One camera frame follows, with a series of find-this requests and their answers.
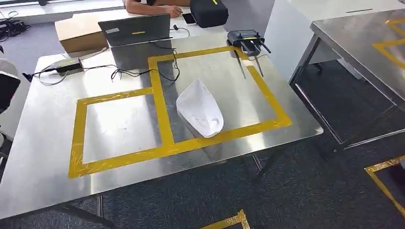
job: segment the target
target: cardboard box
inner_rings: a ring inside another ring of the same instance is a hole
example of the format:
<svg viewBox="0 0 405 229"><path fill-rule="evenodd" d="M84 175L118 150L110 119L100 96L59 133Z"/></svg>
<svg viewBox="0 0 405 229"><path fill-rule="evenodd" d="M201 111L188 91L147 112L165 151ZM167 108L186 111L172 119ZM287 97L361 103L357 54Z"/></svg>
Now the cardboard box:
<svg viewBox="0 0 405 229"><path fill-rule="evenodd" d="M57 21L55 28L66 52L81 52L108 46L98 26L98 17L89 15Z"/></svg>

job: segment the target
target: window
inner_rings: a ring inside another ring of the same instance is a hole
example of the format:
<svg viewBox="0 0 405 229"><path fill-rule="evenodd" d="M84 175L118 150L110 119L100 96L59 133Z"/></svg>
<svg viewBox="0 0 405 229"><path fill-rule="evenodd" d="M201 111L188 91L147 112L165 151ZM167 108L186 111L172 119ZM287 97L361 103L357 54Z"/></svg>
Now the window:
<svg viewBox="0 0 405 229"><path fill-rule="evenodd" d="M47 0L0 0L0 5L26 5L26 4L46 5Z"/></svg>

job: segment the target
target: white paper boat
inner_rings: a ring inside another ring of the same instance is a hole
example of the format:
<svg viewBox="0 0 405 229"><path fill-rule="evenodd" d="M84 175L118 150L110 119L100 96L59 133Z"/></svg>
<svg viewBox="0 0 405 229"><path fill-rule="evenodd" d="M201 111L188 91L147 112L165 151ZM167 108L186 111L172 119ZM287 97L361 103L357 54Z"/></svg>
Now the white paper boat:
<svg viewBox="0 0 405 229"><path fill-rule="evenodd" d="M198 78L180 94L176 105L181 115L205 138L216 135L224 126L218 104Z"/></svg>

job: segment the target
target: black bag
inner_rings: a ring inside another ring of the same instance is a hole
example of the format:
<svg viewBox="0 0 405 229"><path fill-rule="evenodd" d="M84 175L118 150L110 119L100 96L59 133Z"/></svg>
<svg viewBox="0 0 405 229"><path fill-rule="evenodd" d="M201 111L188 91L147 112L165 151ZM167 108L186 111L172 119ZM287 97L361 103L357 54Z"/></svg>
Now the black bag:
<svg viewBox="0 0 405 229"><path fill-rule="evenodd" d="M201 28L223 25L228 20L228 8L221 0L191 0L190 10Z"/></svg>

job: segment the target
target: smartphone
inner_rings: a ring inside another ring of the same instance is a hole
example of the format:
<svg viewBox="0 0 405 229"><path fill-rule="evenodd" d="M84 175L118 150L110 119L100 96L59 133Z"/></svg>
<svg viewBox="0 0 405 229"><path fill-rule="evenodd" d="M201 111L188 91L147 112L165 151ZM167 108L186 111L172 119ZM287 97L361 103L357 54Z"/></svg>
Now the smartphone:
<svg viewBox="0 0 405 229"><path fill-rule="evenodd" d="M183 14L183 18L187 24L195 24L194 17L191 15L191 13Z"/></svg>

